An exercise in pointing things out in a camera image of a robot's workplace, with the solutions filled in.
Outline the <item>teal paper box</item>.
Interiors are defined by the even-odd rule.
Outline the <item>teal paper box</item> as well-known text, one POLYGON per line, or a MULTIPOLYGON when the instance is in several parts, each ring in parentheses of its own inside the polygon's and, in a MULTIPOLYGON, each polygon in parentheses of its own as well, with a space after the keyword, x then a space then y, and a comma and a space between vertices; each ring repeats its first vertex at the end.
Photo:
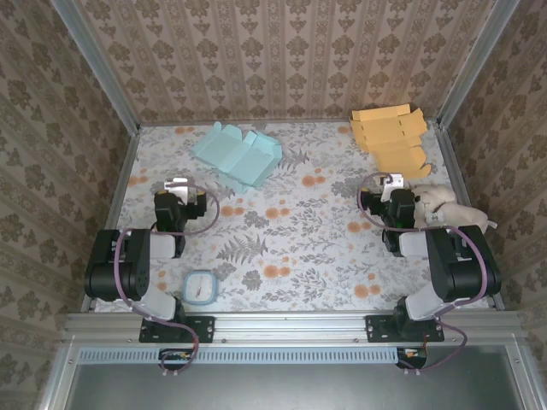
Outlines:
POLYGON ((238 193, 260 188, 279 165, 280 142, 259 131, 223 126, 219 121, 191 149, 192 154, 217 170, 219 182, 238 193))

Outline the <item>orange paper box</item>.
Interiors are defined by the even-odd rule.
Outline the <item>orange paper box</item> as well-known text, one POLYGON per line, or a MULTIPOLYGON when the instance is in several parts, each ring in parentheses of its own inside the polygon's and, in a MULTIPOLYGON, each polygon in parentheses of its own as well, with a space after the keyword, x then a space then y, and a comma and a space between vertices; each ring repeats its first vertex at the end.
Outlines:
POLYGON ((383 173, 399 173, 405 179, 423 179, 432 166, 426 162, 421 137, 427 123, 421 109, 409 104, 354 110, 350 124, 359 147, 373 156, 383 173))

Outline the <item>cream plush dog toy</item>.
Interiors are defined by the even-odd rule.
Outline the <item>cream plush dog toy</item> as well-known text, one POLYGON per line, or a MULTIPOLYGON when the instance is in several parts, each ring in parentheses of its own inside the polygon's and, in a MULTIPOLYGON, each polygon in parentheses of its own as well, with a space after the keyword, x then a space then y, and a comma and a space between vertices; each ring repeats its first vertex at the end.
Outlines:
POLYGON ((415 228, 478 226, 482 233, 497 228, 481 210, 459 204, 456 193, 446 185, 419 185, 411 191, 415 196, 415 228))

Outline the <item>square container blue rim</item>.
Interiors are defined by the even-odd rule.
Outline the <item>square container blue rim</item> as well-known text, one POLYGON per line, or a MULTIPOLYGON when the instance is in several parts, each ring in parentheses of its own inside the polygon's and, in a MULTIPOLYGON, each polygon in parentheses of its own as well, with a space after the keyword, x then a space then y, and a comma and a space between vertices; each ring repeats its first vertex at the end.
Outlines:
POLYGON ((182 290, 183 300, 195 306, 207 306, 216 301, 218 279, 210 271, 193 271, 186 275, 182 290))

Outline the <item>small black electronics board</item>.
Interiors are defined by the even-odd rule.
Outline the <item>small black electronics board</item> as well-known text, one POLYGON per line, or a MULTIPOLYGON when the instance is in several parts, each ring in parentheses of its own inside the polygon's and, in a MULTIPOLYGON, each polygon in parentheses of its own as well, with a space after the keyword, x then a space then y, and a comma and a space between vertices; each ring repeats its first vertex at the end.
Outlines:
POLYGON ((397 348, 396 366, 403 370, 420 370, 426 365, 426 348, 397 348))
POLYGON ((192 363, 195 357, 193 348, 165 348, 158 354, 159 364, 165 374, 180 373, 189 363, 192 363))

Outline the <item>grey metal sheet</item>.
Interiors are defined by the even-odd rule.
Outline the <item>grey metal sheet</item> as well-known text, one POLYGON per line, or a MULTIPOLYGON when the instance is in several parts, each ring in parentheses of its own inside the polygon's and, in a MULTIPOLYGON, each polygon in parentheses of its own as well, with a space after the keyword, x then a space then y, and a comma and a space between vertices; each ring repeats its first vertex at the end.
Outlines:
POLYGON ((507 355, 465 348, 415 375, 394 365, 84 365, 67 410, 524 410, 507 355))

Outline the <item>aluminium side rail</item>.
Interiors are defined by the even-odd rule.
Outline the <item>aluminium side rail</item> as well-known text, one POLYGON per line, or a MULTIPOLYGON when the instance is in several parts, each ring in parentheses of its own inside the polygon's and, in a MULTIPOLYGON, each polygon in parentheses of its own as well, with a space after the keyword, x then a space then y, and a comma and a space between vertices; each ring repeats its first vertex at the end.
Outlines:
MULTIPOLYGON (((430 122, 430 125, 432 126, 438 140, 438 146, 444 159, 444 165, 450 178, 452 189, 456 193, 457 201, 462 205, 470 206, 471 202, 468 191, 463 180, 449 134, 444 128, 439 126, 436 120, 432 120, 430 122)), ((498 311, 505 310, 503 299, 499 293, 494 296, 487 296, 486 300, 488 301, 489 308, 495 308, 498 311)))
POLYGON ((140 140, 140 128, 133 133, 129 139, 125 159, 123 161, 120 176, 115 188, 115 193, 112 197, 112 202, 109 209, 109 214, 106 219, 105 229, 116 229, 121 214, 123 201, 125 198, 129 179, 131 177, 133 163, 135 162, 138 144, 140 140))

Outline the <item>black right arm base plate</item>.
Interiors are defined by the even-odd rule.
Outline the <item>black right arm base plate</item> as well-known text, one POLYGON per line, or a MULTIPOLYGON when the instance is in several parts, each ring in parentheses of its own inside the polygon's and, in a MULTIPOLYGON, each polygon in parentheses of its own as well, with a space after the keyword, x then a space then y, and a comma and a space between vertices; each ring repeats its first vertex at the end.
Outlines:
POLYGON ((370 343, 420 343, 444 341, 444 330, 434 320, 413 321, 394 315, 368 315, 365 318, 370 343))

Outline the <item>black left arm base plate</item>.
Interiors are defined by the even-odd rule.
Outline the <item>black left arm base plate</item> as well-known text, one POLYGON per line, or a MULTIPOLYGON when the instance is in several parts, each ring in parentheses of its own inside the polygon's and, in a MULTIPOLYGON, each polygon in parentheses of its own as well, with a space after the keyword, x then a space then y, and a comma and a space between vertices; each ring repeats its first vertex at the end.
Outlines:
MULTIPOLYGON (((200 343, 212 343, 215 333, 215 317, 186 316, 185 325, 194 330, 200 343)), ((141 343, 192 343, 189 331, 179 327, 160 325, 143 319, 138 340, 141 343)))

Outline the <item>aluminium frame post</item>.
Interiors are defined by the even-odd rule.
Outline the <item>aluminium frame post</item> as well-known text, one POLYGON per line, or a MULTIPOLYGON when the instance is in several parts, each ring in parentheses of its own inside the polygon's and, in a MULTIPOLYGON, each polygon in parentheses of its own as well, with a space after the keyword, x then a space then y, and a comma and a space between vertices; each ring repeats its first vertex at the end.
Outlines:
POLYGON ((440 129, 447 129, 455 118, 519 2, 520 0, 496 0, 437 115, 440 129))
POLYGON ((99 81, 129 136, 132 138, 137 135, 139 120, 135 109, 131 107, 129 98, 125 95, 106 52, 101 49, 95 34, 85 22, 84 15, 79 11, 77 3, 75 0, 51 0, 51 2, 99 81))

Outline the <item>aluminium mounting rail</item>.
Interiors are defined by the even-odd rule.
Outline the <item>aluminium mounting rail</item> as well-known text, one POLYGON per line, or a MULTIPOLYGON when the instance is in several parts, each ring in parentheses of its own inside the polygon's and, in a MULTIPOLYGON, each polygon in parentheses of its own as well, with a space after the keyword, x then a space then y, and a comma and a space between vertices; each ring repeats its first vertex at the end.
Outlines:
MULTIPOLYGON (((368 315, 378 311, 213 313, 211 347, 420 346, 422 342, 368 339, 368 315)), ((515 312, 461 309, 447 313, 441 346, 457 346, 466 333, 469 346, 511 346, 526 341, 515 312)), ((75 313, 68 316, 61 344, 136 347, 141 319, 132 313, 75 313)))

